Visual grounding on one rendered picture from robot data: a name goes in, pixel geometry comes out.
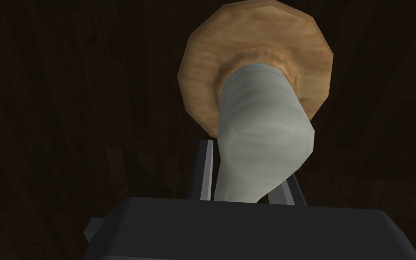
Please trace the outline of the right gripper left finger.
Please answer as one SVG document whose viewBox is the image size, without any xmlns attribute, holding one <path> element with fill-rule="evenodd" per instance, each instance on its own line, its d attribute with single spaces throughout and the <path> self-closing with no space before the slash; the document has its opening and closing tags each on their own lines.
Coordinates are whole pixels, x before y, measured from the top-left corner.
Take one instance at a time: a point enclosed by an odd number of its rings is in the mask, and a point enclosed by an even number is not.
<svg viewBox="0 0 416 260">
<path fill-rule="evenodd" d="M 198 144 L 190 182 L 191 200 L 211 200 L 213 147 L 214 142 L 208 139 Z"/>
</svg>

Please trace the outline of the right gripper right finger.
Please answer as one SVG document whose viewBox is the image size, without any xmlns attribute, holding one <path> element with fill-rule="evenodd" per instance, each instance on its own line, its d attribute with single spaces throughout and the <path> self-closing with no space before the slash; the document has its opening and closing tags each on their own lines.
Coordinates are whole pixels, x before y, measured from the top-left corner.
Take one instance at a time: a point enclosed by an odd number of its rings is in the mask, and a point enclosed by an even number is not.
<svg viewBox="0 0 416 260">
<path fill-rule="evenodd" d="M 291 174 L 282 184 L 268 193 L 269 204 L 307 206 L 296 174 Z"/>
</svg>

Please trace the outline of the tan and white door handle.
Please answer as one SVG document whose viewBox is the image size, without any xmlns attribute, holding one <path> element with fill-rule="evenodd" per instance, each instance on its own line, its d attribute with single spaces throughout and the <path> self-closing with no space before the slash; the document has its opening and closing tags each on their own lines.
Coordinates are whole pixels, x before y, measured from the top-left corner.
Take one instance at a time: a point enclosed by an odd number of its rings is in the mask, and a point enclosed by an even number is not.
<svg viewBox="0 0 416 260">
<path fill-rule="evenodd" d="M 191 34 L 178 82 L 218 140 L 215 201 L 256 203 L 303 165 L 332 64 L 315 19 L 277 0 L 223 5 Z"/>
</svg>

